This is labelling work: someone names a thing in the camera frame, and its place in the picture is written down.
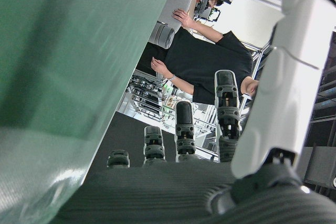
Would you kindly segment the right white grey robot hand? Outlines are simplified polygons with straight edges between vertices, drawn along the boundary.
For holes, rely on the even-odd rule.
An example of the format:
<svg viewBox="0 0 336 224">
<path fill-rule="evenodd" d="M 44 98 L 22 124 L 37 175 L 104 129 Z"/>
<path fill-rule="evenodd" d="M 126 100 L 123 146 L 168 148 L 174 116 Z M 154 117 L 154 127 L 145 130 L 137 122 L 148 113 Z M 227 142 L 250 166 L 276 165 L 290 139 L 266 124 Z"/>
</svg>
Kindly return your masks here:
<svg viewBox="0 0 336 224">
<path fill-rule="evenodd" d="M 274 50 L 230 164 L 195 159 L 110 169 L 53 223 L 335 223 L 335 204 L 294 168 L 328 56 L 335 0 L 282 0 Z"/>
</svg>

